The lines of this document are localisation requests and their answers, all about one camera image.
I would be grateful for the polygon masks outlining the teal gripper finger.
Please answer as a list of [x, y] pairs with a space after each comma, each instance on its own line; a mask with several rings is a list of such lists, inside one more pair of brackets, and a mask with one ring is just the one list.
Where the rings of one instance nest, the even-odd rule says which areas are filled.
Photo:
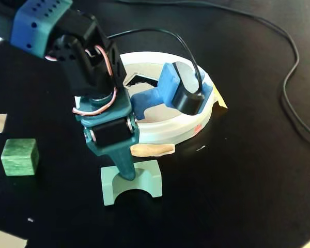
[[133, 181], [136, 177], [134, 163], [130, 147], [123, 147], [111, 151], [109, 157], [118, 168], [120, 176], [129, 181]]

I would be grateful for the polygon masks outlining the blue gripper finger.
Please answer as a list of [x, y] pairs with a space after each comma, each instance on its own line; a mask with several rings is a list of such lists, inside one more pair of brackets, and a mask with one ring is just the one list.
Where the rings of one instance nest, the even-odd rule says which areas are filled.
[[131, 103], [137, 120], [145, 118], [144, 111], [146, 109], [164, 103], [165, 95], [165, 91], [158, 87], [134, 94], [131, 97]]

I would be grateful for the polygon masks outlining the teal gripper body black motor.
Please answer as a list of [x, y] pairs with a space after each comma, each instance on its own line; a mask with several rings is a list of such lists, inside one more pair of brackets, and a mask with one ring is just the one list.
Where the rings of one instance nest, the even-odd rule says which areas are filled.
[[103, 113], [95, 116], [75, 114], [75, 117], [84, 127], [87, 147], [98, 156], [139, 142], [140, 131], [125, 88], [118, 91], [113, 104]]

